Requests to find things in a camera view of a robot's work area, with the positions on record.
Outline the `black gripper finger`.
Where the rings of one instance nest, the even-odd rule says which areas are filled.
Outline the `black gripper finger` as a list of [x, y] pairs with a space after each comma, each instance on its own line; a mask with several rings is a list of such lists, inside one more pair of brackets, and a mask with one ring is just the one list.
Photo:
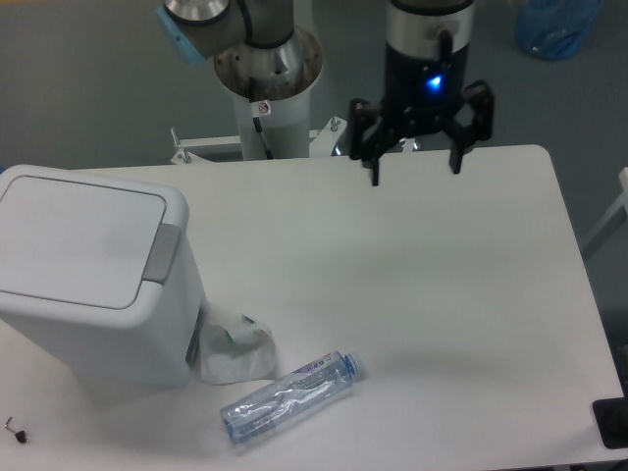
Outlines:
[[461, 172], [463, 157], [478, 141], [488, 141], [493, 135], [494, 93], [484, 80], [477, 80], [462, 90], [462, 104], [472, 111], [471, 121], [462, 125], [455, 117], [442, 119], [442, 131], [450, 139], [448, 164], [451, 171]]
[[385, 104], [354, 98], [348, 105], [348, 155], [380, 183], [380, 158], [410, 137], [403, 117], [394, 118]]

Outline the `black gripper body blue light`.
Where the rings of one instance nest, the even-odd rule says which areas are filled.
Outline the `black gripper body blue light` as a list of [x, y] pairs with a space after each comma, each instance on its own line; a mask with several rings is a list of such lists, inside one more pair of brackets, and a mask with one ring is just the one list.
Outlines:
[[451, 118], [462, 106], [469, 48], [455, 51], [448, 63], [413, 58], [386, 48], [384, 122], [418, 135], [443, 129], [437, 117]]

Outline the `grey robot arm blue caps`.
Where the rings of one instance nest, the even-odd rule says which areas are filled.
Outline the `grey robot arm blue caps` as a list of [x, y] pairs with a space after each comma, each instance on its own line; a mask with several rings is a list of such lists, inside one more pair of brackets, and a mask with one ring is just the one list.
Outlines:
[[[348, 106], [345, 148], [373, 177], [401, 140], [448, 136], [459, 173], [475, 143], [493, 133], [495, 98], [466, 84], [475, 5], [471, 1], [390, 1], [386, 5], [385, 86], [377, 102]], [[321, 46], [294, 20], [290, 1], [163, 1], [158, 21], [188, 63], [212, 61], [234, 97], [247, 160], [306, 157], [309, 91], [322, 72]]]

